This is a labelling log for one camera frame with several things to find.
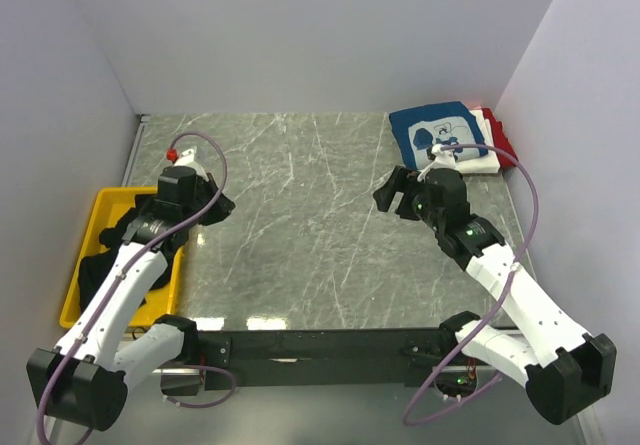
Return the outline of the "blue t-shirt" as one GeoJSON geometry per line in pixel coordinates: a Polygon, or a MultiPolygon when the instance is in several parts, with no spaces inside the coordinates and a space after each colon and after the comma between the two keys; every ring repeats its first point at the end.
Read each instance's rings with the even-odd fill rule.
{"type": "Polygon", "coordinates": [[[430,162],[427,151],[437,144],[453,146],[456,161],[485,155],[486,149],[460,147],[485,142],[475,117],[459,101],[395,111],[389,114],[389,121],[406,168],[426,167],[430,162]]]}

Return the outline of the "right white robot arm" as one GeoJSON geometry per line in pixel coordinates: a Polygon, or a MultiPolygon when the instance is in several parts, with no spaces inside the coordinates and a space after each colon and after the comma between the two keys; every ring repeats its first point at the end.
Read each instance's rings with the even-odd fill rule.
{"type": "Polygon", "coordinates": [[[607,396],[617,349],[605,334],[593,335],[565,313],[521,265],[519,256],[487,219],[472,213],[462,175],[452,169],[421,176],[394,168],[373,194],[386,212],[395,195],[405,220],[421,221],[440,250],[496,301],[520,334],[490,326],[488,318],[461,312],[442,322],[433,351],[441,361],[431,375],[466,358],[477,359],[520,384],[535,410],[559,425],[607,396]]]}

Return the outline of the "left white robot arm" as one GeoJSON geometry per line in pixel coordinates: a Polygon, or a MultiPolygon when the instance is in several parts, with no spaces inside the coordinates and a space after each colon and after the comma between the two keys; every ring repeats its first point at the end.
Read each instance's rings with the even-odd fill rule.
{"type": "Polygon", "coordinates": [[[165,314],[133,344],[120,340],[153,284],[195,225],[225,220],[234,208],[199,165],[163,170],[157,191],[124,233],[115,261],[75,325],[50,350],[37,349],[26,366],[37,414],[105,431],[129,392],[160,366],[186,367],[200,355],[194,321],[165,314]]]}

